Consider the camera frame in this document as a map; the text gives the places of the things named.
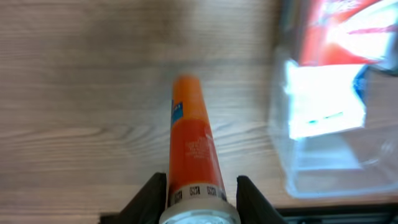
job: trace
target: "clear plastic container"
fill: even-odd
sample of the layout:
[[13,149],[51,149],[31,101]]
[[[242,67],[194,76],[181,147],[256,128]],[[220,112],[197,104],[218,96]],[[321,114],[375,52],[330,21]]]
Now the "clear plastic container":
[[363,116],[362,125],[357,122],[319,134],[298,130],[299,134],[292,135],[297,92],[289,87],[288,54],[278,49],[276,55],[269,133],[285,171],[288,193],[297,198],[319,198],[398,190],[398,78],[366,73],[366,120]]

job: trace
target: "orange tube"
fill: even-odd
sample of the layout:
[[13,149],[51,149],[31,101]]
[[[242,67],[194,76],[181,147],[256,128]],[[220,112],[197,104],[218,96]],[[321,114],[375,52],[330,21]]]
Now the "orange tube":
[[169,204],[190,198],[226,201],[199,79],[184,75],[175,81],[171,123]]

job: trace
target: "barcode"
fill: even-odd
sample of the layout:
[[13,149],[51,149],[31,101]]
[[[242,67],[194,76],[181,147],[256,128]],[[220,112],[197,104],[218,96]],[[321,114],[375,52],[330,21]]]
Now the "barcode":
[[207,194],[211,196],[217,196],[217,191],[214,187],[207,187]]
[[182,199],[182,191],[180,190],[174,195],[174,203],[178,203]]
[[200,188],[199,188],[199,186],[190,187],[190,188],[189,188],[189,194],[190,194],[191,196],[200,195]]

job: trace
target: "blue label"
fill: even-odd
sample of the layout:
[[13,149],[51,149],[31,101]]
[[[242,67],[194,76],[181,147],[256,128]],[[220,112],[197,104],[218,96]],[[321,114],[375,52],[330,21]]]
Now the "blue label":
[[183,116],[183,111],[182,111],[182,102],[175,105],[172,108],[172,125],[174,122],[176,122],[178,119],[182,118]]
[[362,103],[365,104],[365,92],[366,92],[366,72],[368,71],[368,66],[365,65],[361,71],[357,74],[353,81],[353,88],[356,94],[361,99]]

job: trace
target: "wood grain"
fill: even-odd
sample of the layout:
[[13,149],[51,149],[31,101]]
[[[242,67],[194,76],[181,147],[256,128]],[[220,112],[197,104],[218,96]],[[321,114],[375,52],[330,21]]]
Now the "wood grain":
[[[0,223],[94,223],[167,172],[172,80],[203,82],[228,198],[250,176],[296,200],[267,129],[278,0],[0,2]],[[398,124],[397,80],[374,76],[370,128]]]

